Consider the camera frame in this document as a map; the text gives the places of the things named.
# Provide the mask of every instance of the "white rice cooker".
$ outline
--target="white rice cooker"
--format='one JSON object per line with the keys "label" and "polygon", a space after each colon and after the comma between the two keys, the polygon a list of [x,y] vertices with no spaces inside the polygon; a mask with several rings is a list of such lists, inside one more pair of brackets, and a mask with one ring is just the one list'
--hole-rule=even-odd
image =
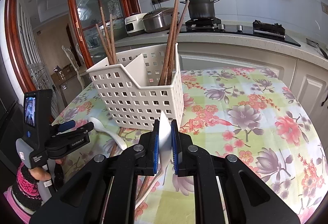
{"label": "white rice cooker", "polygon": [[142,33],[145,33],[144,27],[142,24],[142,18],[146,13],[137,13],[131,15],[130,17],[125,18],[125,28],[128,36],[135,36]]}

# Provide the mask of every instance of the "utensil holder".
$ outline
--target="utensil holder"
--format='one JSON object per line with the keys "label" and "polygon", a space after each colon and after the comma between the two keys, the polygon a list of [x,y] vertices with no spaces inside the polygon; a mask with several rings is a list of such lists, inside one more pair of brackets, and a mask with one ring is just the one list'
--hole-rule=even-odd
{"label": "utensil holder", "polygon": [[104,58],[87,70],[119,127],[152,130],[162,110],[180,127],[184,104],[177,43],[172,84],[157,86],[165,50],[166,44],[158,44],[119,52],[117,64]]}

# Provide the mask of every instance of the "table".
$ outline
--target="table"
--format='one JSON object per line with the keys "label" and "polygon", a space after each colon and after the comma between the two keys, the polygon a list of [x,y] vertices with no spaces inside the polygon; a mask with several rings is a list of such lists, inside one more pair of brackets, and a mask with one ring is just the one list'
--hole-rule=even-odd
{"label": "table", "polygon": [[[328,190],[328,165],[308,115],[291,91],[268,68],[215,68],[181,72],[184,115],[180,131],[210,154],[237,155],[298,214],[304,223]],[[118,133],[105,104],[91,83],[54,123],[74,119],[76,127],[98,118]],[[145,130],[126,129],[127,145]],[[96,154],[109,156],[114,140],[92,131],[90,143],[65,159],[65,180]],[[143,177],[138,179],[138,189]],[[195,223],[191,177],[167,172],[135,211],[136,223]]]}

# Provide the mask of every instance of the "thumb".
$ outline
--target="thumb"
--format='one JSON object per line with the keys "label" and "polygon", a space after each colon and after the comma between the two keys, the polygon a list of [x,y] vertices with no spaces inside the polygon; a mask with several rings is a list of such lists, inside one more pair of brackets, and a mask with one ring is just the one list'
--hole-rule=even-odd
{"label": "thumb", "polygon": [[41,167],[29,169],[29,172],[31,173],[32,177],[36,180],[47,181],[51,179],[51,175]]}

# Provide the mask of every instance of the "stove knob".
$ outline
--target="stove knob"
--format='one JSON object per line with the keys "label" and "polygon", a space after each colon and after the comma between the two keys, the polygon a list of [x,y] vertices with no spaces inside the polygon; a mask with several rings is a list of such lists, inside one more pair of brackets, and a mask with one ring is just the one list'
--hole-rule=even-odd
{"label": "stove knob", "polygon": [[219,29],[224,31],[225,30],[225,24],[219,24]]}
{"label": "stove knob", "polygon": [[243,31],[243,26],[242,25],[236,25],[236,30],[238,32],[242,32]]}

